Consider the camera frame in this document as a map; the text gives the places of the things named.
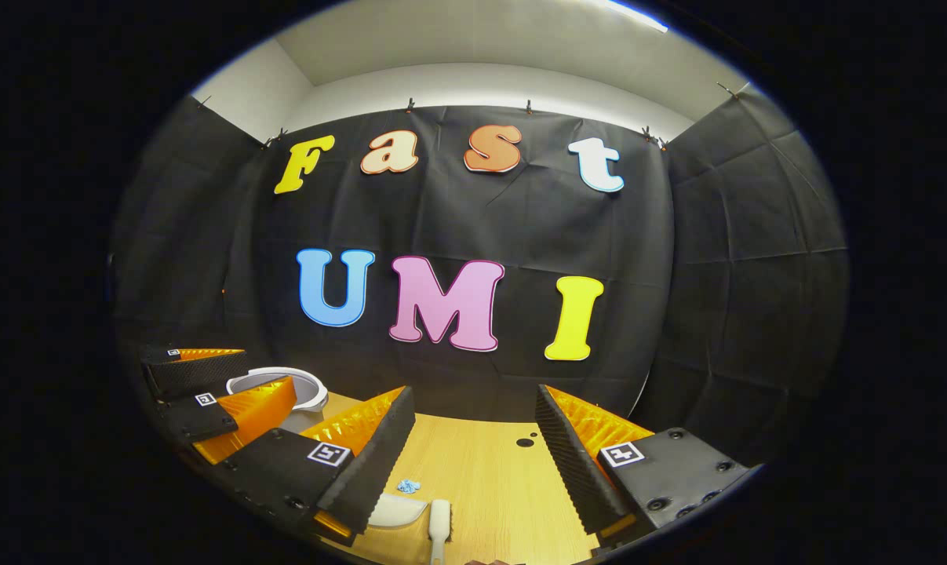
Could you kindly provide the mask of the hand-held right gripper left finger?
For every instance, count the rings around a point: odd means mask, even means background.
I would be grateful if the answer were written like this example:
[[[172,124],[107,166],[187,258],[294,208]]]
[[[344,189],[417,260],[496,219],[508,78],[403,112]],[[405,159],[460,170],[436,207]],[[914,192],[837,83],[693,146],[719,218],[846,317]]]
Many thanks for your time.
[[[352,542],[368,528],[413,423],[413,389],[402,386],[307,432],[268,430],[223,459],[220,485],[287,533]]]

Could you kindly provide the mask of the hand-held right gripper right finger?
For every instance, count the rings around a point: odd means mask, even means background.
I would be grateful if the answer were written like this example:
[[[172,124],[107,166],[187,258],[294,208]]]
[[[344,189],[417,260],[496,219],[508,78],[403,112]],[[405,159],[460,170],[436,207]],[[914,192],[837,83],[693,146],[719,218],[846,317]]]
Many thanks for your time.
[[[684,428],[650,432],[548,385],[534,418],[585,533],[602,544],[681,521],[752,472]]]

